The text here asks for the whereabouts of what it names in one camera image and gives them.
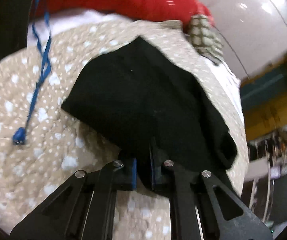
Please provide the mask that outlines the cluttered white shelf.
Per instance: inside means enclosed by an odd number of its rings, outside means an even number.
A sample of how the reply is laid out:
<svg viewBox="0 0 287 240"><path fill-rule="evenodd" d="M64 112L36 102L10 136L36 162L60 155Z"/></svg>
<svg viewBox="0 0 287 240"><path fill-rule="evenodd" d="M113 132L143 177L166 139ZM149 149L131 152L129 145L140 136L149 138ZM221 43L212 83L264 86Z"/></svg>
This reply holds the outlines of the cluttered white shelf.
<svg viewBox="0 0 287 240"><path fill-rule="evenodd" d="M241 200L270 229L287 221L287 129L248 143Z"/></svg>

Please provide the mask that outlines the beige dotted quilt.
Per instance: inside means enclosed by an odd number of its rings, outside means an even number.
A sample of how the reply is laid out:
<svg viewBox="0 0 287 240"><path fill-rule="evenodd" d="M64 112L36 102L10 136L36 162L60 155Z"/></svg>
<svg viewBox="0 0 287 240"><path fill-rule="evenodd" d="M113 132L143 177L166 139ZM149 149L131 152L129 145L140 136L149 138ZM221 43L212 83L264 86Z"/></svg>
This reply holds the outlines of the beige dotted quilt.
<svg viewBox="0 0 287 240"><path fill-rule="evenodd" d="M115 145L60 107L91 59L121 48L138 36L192 73L224 118L238 150L227 175L241 194L248 150L239 80L228 66L215 66L199 55L176 20L84 24L52 38L52 70L39 92L24 146L13 145L12 136L25 125L41 57L32 44L0 61L0 229L4 232L10 233L74 172L99 170L117 156Z"/></svg>

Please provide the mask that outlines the black pants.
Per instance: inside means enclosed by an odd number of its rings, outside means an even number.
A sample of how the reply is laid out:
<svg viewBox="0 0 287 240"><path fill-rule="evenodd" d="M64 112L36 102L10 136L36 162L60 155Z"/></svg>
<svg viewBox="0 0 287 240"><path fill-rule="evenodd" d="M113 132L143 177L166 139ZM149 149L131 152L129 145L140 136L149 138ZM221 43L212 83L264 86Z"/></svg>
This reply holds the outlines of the black pants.
<svg viewBox="0 0 287 240"><path fill-rule="evenodd" d="M62 110L135 158L151 190L163 183L165 160L231 187L237 148L223 117L191 73L141 37L89 61Z"/></svg>

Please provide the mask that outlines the white bed sheet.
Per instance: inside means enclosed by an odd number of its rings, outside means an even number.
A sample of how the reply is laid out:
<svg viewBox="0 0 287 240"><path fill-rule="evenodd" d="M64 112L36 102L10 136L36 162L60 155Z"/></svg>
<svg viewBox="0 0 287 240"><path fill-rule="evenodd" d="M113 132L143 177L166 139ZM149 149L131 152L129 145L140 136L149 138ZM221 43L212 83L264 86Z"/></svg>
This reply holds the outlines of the white bed sheet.
<svg viewBox="0 0 287 240"><path fill-rule="evenodd" d="M92 9L70 9L64 10L55 14L52 14L50 17L50 27L51 34L57 35L69 29L78 27L84 24L98 24L114 20L125 20L132 22L133 20L119 15L117 13L103 13ZM35 20L35 26L38 31L38 35L42 42L45 42L48 38L47 27L44 23L43 18ZM29 24L28 34L27 34L27 45L35 46L37 44L36 39L32 33L32 24Z"/></svg>

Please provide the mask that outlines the wooden door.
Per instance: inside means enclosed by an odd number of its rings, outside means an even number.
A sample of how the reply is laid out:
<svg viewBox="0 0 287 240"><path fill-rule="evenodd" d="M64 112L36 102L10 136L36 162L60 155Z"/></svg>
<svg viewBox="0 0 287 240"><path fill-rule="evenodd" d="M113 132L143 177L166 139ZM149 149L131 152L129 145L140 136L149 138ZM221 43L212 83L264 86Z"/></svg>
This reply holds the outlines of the wooden door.
<svg viewBox="0 0 287 240"><path fill-rule="evenodd" d="M287 125L287 52L240 88L246 139L255 140Z"/></svg>

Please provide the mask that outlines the olive dotted cushion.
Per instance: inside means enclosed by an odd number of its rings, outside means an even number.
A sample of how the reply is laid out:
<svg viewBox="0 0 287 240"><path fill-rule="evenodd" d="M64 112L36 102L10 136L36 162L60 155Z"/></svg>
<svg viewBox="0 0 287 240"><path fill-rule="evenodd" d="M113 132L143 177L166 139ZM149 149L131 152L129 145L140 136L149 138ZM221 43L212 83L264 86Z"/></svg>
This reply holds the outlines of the olive dotted cushion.
<svg viewBox="0 0 287 240"><path fill-rule="evenodd" d="M216 66L224 62L223 44L212 30L206 15L193 15L188 26L188 40L201 56Z"/></svg>

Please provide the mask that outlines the white wardrobe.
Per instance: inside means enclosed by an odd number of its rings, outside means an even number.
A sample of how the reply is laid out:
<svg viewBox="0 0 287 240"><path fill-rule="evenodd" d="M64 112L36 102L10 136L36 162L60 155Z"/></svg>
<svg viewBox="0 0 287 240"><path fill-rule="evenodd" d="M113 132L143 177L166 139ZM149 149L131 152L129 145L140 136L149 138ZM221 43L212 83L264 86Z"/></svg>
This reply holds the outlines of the white wardrobe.
<svg viewBox="0 0 287 240"><path fill-rule="evenodd" d="M287 0L199 0L208 7L232 72L245 79L287 52Z"/></svg>

